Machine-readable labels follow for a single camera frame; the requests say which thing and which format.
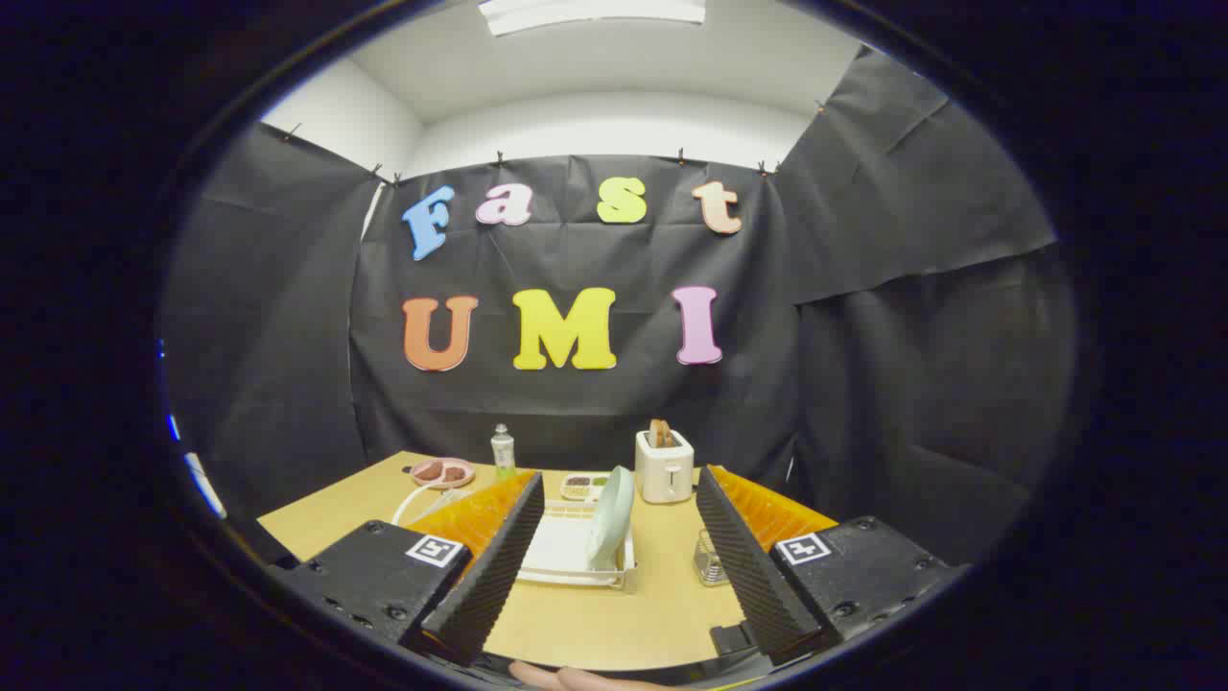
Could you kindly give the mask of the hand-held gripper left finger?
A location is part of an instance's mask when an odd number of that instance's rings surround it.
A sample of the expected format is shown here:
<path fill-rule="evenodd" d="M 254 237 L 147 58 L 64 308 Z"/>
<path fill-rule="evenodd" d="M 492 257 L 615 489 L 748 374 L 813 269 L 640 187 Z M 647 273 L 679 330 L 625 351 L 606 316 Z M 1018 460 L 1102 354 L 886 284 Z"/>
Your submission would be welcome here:
<path fill-rule="evenodd" d="M 540 473 L 521 473 L 411 528 L 366 520 L 271 576 L 361 637 L 465 666 L 483 655 L 544 511 Z"/>

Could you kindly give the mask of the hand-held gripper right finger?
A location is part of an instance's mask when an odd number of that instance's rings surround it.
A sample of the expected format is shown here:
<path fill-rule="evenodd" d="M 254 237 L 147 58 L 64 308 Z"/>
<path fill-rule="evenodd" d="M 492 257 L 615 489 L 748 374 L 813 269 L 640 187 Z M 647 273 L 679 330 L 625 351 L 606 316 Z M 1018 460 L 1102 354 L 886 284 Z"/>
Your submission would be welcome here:
<path fill-rule="evenodd" d="M 695 503 L 763 655 L 775 664 L 860 637 L 966 572 L 876 515 L 835 522 L 722 466 Z"/>

